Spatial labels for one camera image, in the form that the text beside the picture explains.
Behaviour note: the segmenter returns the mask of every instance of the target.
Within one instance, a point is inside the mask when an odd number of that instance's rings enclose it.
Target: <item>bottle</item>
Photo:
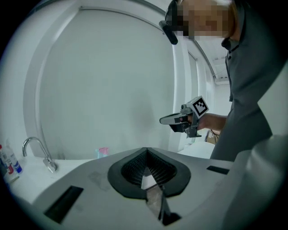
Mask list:
[[[18,173],[21,173],[21,172],[22,172],[22,168],[21,168],[19,162],[17,161],[17,158],[16,158],[13,150],[10,148],[10,145],[9,145],[9,141],[8,141],[8,140],[6,141],[5,153],[6,153],[6,155],[8,156],[8,159],[11,161],[14,169],[15,169]]]
[[[7,155],[2,152],[2,145],[0,145],[0,156],[1,156],[1,160],[3,162],[4,167],[6,168],[7,172],[9,174],[12,174],[14,172],[14,169],[12,167],[12,164],[10,162],[10,160],[8,159]]]

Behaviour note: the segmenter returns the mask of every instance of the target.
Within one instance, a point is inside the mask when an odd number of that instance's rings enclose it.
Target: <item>gray shirt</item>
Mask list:
[[[262,18],[247,2],[235,2],[240,25],[239,42],[224,39],[230,82],[231,111],[211,159],[234,161],[243,150],[269,138],[271,129],[257,102],[280,73],[285,59]]]

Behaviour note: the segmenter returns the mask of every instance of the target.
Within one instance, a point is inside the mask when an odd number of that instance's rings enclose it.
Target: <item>person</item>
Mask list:
[[[234,161],[272,135],[257,102],[272,85],[287,59],[267,21],[244,0],[182,0],[189,36],[220,36],[232,102],[228,116],[205,114],[198,130],[221,131],[211,159]]]

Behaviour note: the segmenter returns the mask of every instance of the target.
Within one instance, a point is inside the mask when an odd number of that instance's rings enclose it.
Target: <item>faucet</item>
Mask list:
[[[37,142],[40,144],[40,147],[41,147],[42,151],[43,151],[44,154],[45,154],[45,158],[44,158],[44,160],[43,160],[43,163],[46,165],[46,167],[47,167],[52,173],[55,172],[58,167],[57,167],[57,165],[55,164],[55,162],[52,160],[52,157],[51,157],[50,153],[49,153],[49,152],[46,152],[46,150],[45,150],[42,142],[41,142],[38,138],[36,138],[36,137],[29,137],[29,138],[27,138],[27,139],[24,141],[23,146],[22,146],[23,156],[24,156],[24,157],[27,156],[26,147],[27,147],[27,145],[29,144],[29,142],[32,141],[32,140],[35,140],[35,141],[37,141]]]

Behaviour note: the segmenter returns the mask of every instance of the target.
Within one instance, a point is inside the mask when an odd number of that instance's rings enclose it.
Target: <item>black slot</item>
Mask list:
[[[60,224],[83,190],[70,186],[44,214]]]
[[[225,175],[227,175],[229,173],[229,169],[220,168],[220,167],[216,167],[216,166],[209,166],[207,169],[210,171],[213,171],[216,173],[218,172],[218,173],[225,174]]]

